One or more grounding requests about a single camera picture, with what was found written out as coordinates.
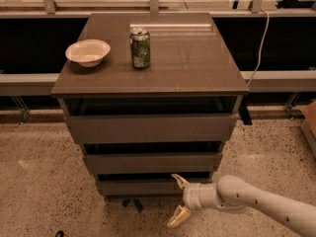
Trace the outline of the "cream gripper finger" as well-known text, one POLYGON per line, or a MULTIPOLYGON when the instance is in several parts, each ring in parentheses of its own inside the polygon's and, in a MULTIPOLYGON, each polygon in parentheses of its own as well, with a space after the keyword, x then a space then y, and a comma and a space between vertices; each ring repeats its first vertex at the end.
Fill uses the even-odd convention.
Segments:
POLYGON ((169 228, 174 228, 186 221, 192 214, 192 211, 184 205, 178 205, 173 216, 167 223, 169 228))
POLYGON ((176 180, 176 182, 181 190, 184 190, 186 188, 186 186, 188 186, 190 184, 186 179, 184 179, 183 177, 181 177, 178 174, 172 174, 172 177, 176 180))

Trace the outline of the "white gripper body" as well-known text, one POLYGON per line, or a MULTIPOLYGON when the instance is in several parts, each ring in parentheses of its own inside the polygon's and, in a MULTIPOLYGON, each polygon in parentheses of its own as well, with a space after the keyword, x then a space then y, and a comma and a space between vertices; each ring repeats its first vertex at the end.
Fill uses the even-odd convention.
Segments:
POLYGON ((189 183, 185 185, 183 202, 189 210, 216 208, 218 206, 216 184, 189 183))

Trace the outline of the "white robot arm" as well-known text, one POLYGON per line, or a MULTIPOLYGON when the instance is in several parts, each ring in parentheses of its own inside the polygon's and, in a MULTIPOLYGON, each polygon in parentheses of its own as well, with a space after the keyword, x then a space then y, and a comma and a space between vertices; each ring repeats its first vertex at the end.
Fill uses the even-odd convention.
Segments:
POLYGON ((197 210, 212 208, 238 213, 252 207, 301 237, 316 237, 314 205, 261 190, 232 175, 207 184, 190 183, 178 174, 172 177, 183 191, 183 204, 177 206, 168 221, 170 228, 178 226, 197 210))

